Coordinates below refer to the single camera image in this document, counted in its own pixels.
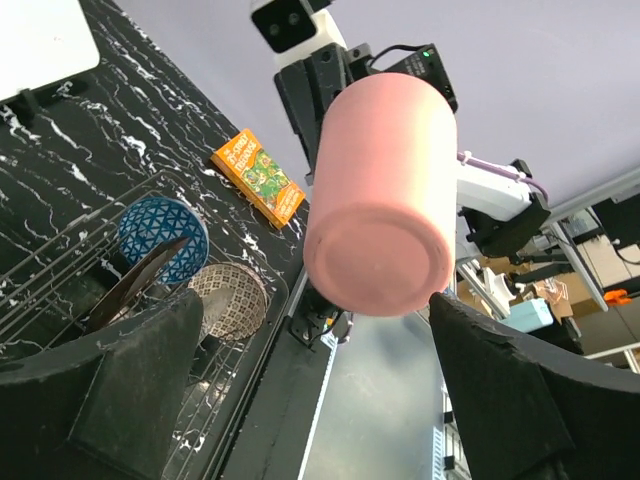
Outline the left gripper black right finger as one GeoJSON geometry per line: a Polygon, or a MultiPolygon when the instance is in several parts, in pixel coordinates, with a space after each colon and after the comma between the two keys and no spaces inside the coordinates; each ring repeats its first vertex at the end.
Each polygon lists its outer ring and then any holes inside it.
{"type": "Polygon", "coordinates": [[[475,479],[636,479],[639,376],[442,293],[429,321],[475,479]]]}

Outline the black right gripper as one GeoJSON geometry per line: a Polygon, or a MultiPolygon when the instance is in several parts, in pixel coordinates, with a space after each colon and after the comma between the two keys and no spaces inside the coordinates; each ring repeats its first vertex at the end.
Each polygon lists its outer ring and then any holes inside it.
{"type": "Polygon", "coordinates": [[[392,51],[407,55],[387,67],[386,73],[402,73],[434,87],[452,111],[458,102],[436,46],[431,44],[395,44],[378,54],[367,43],[352,49],[337,43],[320,47],[302,60],[283,67],[274,83],[293,132],[306,155],[309,171],[316,169],[324,116],[334,99],[349,85],[380,71],[374,67],[379,58],[392,51]]]}

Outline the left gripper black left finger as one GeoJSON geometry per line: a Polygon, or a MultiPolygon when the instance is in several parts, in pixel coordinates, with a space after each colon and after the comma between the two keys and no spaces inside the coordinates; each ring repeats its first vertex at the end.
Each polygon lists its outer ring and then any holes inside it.
{"type": "Polygon", "coordinates": [[[187,289],[1,366],[4,479],[159,479],[198,344],[187,289]]]}

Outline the red floral plate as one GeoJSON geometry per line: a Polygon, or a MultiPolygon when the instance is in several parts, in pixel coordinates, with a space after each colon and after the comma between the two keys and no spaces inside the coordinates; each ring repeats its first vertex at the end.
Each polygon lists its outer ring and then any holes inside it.
{"type": "Polygon", "coordinates": [[[189,241],[189,237],[178,237],[159,244],[146,254],[89,312],[84,334],[107,326],[140,291],[154,282],[158,272],[189,241]]]}

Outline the brown checkered patterned bowl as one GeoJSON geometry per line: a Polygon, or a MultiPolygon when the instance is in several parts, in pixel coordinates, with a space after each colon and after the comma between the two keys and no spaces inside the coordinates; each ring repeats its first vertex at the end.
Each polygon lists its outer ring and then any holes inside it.
{"type": "Polygon", "coordinates": [[[236,341],[256,333],[266,318],[268,297],[258,275],[239,263],[204,267],[188,283],[203,303],[199,335],[236,341]]]}

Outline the pink plastic cup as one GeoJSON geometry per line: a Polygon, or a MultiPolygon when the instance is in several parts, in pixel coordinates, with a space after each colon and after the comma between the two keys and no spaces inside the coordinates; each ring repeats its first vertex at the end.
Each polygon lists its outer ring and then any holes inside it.
{"type": "Polygon", "coordinates": [[[444,97],[400,73],[342,91],[322,125],[304,264],[331,303],[400,316],[455,264],[457,125],[444,97]]]}

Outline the blue geometric patterned bowl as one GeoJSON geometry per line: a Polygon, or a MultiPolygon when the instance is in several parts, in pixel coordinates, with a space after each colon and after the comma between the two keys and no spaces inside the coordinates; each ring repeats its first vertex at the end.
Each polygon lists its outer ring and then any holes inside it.
{"type": "Polygon", "coordinates": [[[186,203],[150,196],[129,206],[118,224],[120,251],[134,265],[155,247],[185,237],[187,243],[161,271],[159,281],[172,285],[189,281],[207,263],[209,232],[186,203]]]}

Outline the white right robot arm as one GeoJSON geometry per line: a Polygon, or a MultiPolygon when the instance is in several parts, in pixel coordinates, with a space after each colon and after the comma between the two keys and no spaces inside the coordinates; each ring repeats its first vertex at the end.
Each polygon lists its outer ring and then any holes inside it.
{"type": "MultiPolygon", "coordinates": [[[[434,44],[396,44],[406,57],[388,67],[390,73],[421,80],[458,109],[452,84],[434,44]]],[[[321,128],[329,106],[348,86],[377,74],[377,56],[368,44],[352,49],[336,42],[310,52],[295,47],[275,57],[274,82],[309,169],[316,169],[321,128]]],[[[548,219],[548,195],[532,178],[527,163],[516,159],[501,166],[458,153],[456,228],[457,256],[510,257],[538,234],[548,219]]]]}

